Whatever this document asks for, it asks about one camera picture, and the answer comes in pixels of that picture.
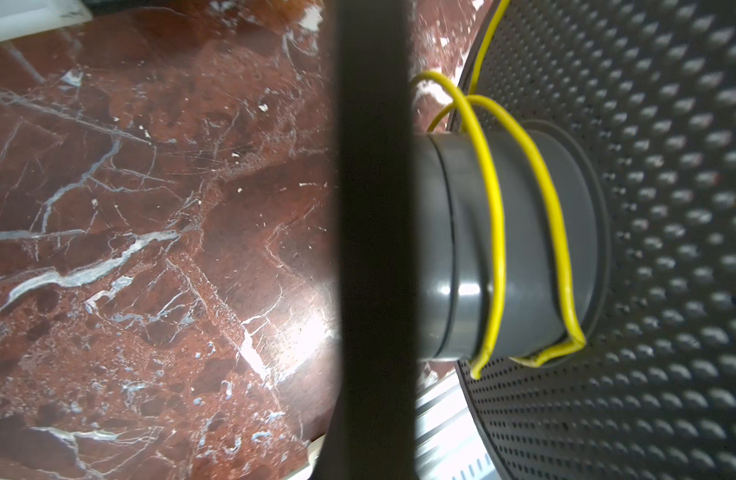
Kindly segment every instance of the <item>yellow wire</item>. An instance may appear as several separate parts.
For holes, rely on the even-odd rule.
[[[491,354],[493,354],[493,350],[496,347],[498,332],[501,329],[506,293],[506,238],[504,236],[504,206],[502,204],[501,190],[498,187],[496,169],[493,167],[488,142],[475,116],[475,112],[472,110],[473,104],[483,107],[496,117],[520,145],[533,169],[546,208],[550,237],[552,239],[552,249],[555,252],[555,273],[557,275],[560,311],[565,329],[568,332],[568,340],[565,342],[550,346],[534,356],[527,358],[510,357],[510,359],[524,366],[538,367],[549,360],[577,352],[587,344],[587,339],[576,316],[571,255],[568,251],[568,236],[565,233],[565,220],[563,219],[560,200],[546,163],[538,148],[536,148],[533,139],[531,139],[526,133],[526,130],[507,110],[490,98],[473,94],[477,89],[482,63],[486,58],[488,46],[493,40],[496,27],[504,17],[510,1],[500,1],[493,14],[493,18],[491,18],[491,22],[488,24],[488,29],[480,44],[475,63],[472,66],[469,95],[465,97],[453,82],[450,82],[448,78],[438,72],[422,72],[415,76],[411,82],[412,86],[416,86],[422,80],[431,80],[440,84],[451,95],[453,102],[435,116],[427,131],[433,131],[440,120],[448,115],[451,110],[454,108],[458,109],[462,116],[462,128],[468,132],[472,140],[472,145],[477,153],[483,181],[486,186],[486,196],[488,197],[488,208],[491,217],[494,294],[491,298],[486,333],[483,337],[480,351],[477,358],[470,362],[470,374],[475,380],[480,378],[483,367],[490,360]]]
[[[467,102],[464,93],[445,75],[439,72],[421,72],[413,78],[411,85],[415,87],[419,82],[424,80],[431,80],[432,82],[438,83],[453,98],[453,103],[446,108],[450,111],[455,106],[461,113],[462,125],[469,134],[469,138],[472,140],[472,146],[477,153],[483,183],[486,188],[486,196],[488,198],[488,210],[491,219],[491,251],[493,257],[493,295],[488,310],[488,322],[482,345],[470,369],[472,378],[479,379],[480,371],[486,366],[488,360],[491,359],[491,354],[493,354],[498,331],[502,324],[502,314],[504,313],[504,299],[506,295],[506,238],[504,236],[502,191],[498,186],[496,168],[493,166],[488,141],[482,132],[480,122],[478,122],[475,116],[475,111],[472,110],[472,106]],[[428,131],[434,130],[435,126],[437,126],[437,121],[432,122]]]
[[[550,237],[552,239],[552,248],[555,251],[555,265],[558,283],[558,296],[560,299],[560,311],[568,332],[568,341],[550,346],[549,348],[539,352],[535,356],[529,358],[510,357],[512,360],[524,366],[537,367],[541,366],[549,360],[569,353],[577,352],[584,348],[587,339],[578,323],[576,316],[576,306],[573,295],[573,274],[571,268],[571,255],[568,251],[568,236],[565,233],[565,220],[562,216],[562,208],[560,207],[560,199],[558,198],[552,177],[549,174],[546,163],[533,139],[526,133],[526,130],[497,102],[481,95],[467,95],[465,97],[470,104],[478,105],[488,110],[499,123],[509,132],[509,134],[518,142],[520,148],[528,158],[528,162],[533,169],[533,174],[538,182],[539,189],[542,192],[542,198],[547,212],[549,222]],[[454,104],[447,105],[440,110],[437,116],[430,124],[431,131],[451,110]],[[488,350],[493,352],[496,346],[496,336],[494,336],[493,345],[488,346]],[[484,342],[490,341],[490,336],[486,336]],[[478,358],[471,365],[472,378],[479,379],[480,371],[488,363],[488,359],[484,362]]]
[[[467,93],[473,94],[477,89],[477,82],[480,80],[480,70],[482,69],[482,63],[486,59],[486,53],[488,52],[488,46],[493,40],[493,35],[496,33],[496,27],[504,16],[504,11],[507,10],[511,0],[501,0],[493,13],[491,23],[488,24],[486,30],[486,36],[482,38],[480,49],[478,50],[477,57],[475,58],[475,64],[472,66],[472,80],[469,81],[469,91]]]

